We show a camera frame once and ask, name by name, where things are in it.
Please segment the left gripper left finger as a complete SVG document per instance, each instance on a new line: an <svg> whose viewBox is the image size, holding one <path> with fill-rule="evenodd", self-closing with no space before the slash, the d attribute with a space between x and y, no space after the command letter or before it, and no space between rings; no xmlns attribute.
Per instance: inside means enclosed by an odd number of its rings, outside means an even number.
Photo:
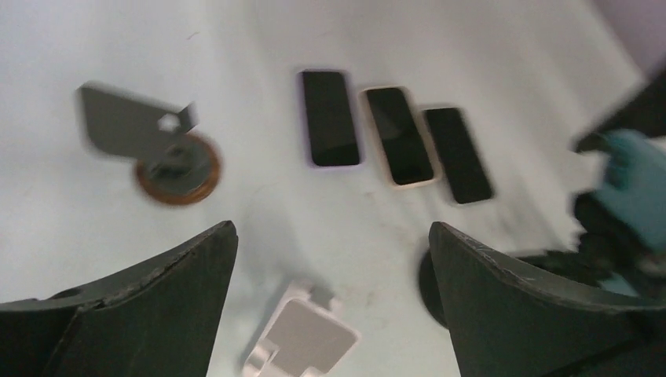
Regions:
<svg viewBox="0 0 666 377"><path fill-rule="evenodd" d="M205 376L238 244L223 221L99 280L2 303L2 375Z"/></svg>

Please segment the phone with lilac case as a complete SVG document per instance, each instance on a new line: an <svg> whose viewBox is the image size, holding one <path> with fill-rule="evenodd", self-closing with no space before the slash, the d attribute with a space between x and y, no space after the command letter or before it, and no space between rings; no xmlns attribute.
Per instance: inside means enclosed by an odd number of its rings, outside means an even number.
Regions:
<svg viewBox="0 0 666 377"><path fill-rule="evenodd" d="M346 75L308 69L298 73L310 162L317 168L361 163L360 143Z"/></svg>

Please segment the phone with white case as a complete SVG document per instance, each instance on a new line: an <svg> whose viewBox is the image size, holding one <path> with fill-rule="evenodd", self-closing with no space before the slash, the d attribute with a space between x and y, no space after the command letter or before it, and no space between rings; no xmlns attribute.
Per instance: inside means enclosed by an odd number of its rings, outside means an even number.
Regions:
<svg viewBox="0 0 666 377"><path fill-rule="evenodd" d="M492 199L495 190L460 108L423 111L453 201L459 205Z"/></svg>

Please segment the black phone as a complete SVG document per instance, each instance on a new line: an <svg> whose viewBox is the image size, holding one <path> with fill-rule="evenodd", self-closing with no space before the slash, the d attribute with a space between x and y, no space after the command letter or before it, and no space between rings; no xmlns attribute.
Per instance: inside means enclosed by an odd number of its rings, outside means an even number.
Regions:
<svg viewBox="0 0 666 377"><path fill-rule="evenodd" d="M635 130L604 136L609 159L597 201L651 251L665 252L665 150Z"/></svg>

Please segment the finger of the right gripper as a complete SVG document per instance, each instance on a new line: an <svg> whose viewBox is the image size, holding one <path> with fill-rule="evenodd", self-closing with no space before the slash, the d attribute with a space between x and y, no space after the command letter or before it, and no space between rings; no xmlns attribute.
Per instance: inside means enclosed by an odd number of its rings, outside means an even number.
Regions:
<svg viewBox="0 0 666 377"><path fill-rule="evenodd" d="M612 114L573 143L575 153L599 150L602 136L614 130L637 130L648 138L665 136L665 68Z"/></svg>

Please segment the black round base phone stand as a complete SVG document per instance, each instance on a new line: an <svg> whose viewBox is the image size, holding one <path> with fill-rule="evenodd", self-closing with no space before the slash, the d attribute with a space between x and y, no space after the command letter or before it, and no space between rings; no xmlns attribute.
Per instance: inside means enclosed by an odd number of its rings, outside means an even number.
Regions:
<svg viewBox="0 0 666 377"><path fill-rule="evenodd" d="M591 192L573 200L583 226L574 251L522 252L515 257L538 269L621 295L665 300L665 255L650 250Z"/></svg>

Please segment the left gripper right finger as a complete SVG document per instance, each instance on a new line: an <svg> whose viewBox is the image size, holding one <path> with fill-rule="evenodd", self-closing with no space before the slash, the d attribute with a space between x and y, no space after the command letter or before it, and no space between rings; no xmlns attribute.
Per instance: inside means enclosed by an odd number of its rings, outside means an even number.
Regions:
<svg viewBox="0 0 666 377"><path fill-rule="evenodd" d="M549 273L444 222L429 243L461 375L664 375L663 303Z"/></svg>

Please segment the phone with cream case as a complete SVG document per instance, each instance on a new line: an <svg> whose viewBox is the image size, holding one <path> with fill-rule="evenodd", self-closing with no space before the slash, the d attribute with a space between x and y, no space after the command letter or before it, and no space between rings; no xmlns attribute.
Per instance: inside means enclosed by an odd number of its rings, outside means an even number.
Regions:
<svg viewBox="0 0 666 377"><path fill-rule="evenodd" d="M403 86L374 86L360 91L368 131L388 182L400 189L441 179L434 141Z"/></svg>

